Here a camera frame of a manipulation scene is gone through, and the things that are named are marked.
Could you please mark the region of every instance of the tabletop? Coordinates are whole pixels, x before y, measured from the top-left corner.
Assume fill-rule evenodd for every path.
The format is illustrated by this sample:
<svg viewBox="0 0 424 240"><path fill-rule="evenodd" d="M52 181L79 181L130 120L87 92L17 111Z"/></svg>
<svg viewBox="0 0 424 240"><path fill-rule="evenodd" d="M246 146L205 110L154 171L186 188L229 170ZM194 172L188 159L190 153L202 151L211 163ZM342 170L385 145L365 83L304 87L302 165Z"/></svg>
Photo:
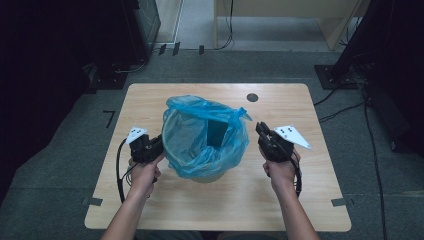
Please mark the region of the tabletop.
<svg viewBox="0 0 424 240"><path fill-rule="evenodd" d="M250 102L248 94L258 100ZM116 154L133 126L148 129L150 137L161 133L166 100L172 96L196 95L232 108L243 107L253 121L246 121L249 145L238 166L212 183L199 183L177 176L166 159L159 163L162 175L147 200L139 229L281 231L285 230L280 206L270 178L263 171L258 150L257 122L270 128L293 125L312 146L295 146L301 155L303 189L299 200L317 231L348 231L346 206L333 206L342 198L336 174L304 84L133 84L129 87L109 149L93 194L102 199L90 205L85 225L105 229L121 205L116 185ZM128 167L130 149L124 145L120 172ZM129 186L124 181L124 190Z"/></svg>

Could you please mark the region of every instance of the table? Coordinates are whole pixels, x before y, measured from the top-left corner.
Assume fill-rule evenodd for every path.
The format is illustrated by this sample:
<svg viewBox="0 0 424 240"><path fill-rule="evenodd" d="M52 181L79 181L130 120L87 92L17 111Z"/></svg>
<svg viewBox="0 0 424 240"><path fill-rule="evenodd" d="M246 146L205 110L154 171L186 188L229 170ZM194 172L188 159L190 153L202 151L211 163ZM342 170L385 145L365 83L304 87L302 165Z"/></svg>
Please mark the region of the table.
<svg viewBox="0 0 424 240"><path fill-rule="evenodd" d="M249 102L255 93L259 100ZM300 146L303 191L300 195L306 213L317 231L348 231L351 227L346 206L334 207L332 199L342 198L333 165L321 132L308 88L304 84L133 84L129 87L115 131L94 191L101 206L90 205L85 225L105 229L121 205L115 177L119 144L132 126L147 128L151 137L162 129L166 100L171 96L197 95L233 108L244 107L253 121L247 121L250 143L240 164L219 180L204 184L179 178L164 159L162 176L147 200L139 229L162 230L285 230L278 200L270 179L262 169L256 122L269 127L294 125L312 145ZM121 174L125 172L130 150L121 153Z"/></svg>
<svg viewBox="0 0 424 240"><path fill-rule="evenodd" d="M218 17L229 17L231 0L214 0L214 47L218 47ZM353 17L362 17L370 0L238 0L234 17L316 18L330 50L339 45Z"/></svg>

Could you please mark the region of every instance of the person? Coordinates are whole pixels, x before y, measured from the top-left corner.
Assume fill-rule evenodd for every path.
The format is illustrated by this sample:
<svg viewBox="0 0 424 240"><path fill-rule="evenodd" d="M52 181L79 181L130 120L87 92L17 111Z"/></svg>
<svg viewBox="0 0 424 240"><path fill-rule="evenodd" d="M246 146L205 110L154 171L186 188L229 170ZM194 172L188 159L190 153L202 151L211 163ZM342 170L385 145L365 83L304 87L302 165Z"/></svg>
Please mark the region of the person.
<svg viewBox="0 0 424 240"><path fill-rule="evenodd" d="M144 204L154 189L154 185L152 184L153 179L155 177L159 178L161 175L157 164L163 158L164 154L160 155L153 162L146 164L145 166L138 164L131 170L132 184L127 194L127 198L115 214L102 236L102 239L134 238ZM300 161L300 155L296 149L293 151L292 158L296 159L296 161ZM297 198L296 191L293 187L295 172L291 162L287 161L276 163L265 158L263 169L265 173L271 177L271 186L280 203L281 213L283 215L288 238L290 240L319 239L318 234L313 228L305 210Z"/></svg>

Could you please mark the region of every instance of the garbage bag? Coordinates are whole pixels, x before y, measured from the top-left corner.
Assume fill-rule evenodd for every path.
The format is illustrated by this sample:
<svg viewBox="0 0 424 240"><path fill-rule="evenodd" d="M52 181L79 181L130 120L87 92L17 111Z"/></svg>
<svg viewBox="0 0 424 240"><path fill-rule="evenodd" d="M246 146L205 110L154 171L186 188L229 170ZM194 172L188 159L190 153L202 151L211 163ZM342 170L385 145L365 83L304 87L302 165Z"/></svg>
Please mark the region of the garbage bag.
<svg viewBox="0 0 424 240"><path fill-rule="evenodd" d="M193 95L171 97L166 104L162 141L178 176L219 176L240 163L249 144L244 120L252 120L244 108Z"/></svg>

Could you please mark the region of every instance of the white tag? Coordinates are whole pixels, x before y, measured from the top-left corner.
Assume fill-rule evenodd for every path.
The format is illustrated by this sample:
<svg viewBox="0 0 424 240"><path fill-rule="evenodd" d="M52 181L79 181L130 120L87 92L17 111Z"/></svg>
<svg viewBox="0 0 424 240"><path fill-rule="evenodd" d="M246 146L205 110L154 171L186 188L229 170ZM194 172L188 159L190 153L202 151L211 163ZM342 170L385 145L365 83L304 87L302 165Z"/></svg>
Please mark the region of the white tag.
<svg viewBox="0 0 424 240"><path fill-rule="evenodd" d="M127 140L125 141L125 143L130 144L130 143L134 142L134 140L141 137L146 132L147 132L147 129L132 127L130 132L128 133L128 137L127 137Z"/></svg>
<svg viewBox="0 0 424 240"><path fill-rule="evenodd" d="M307 149L312 148L294 126L276 127L274 128L274 131L286 141L298 144Z"/></svg>

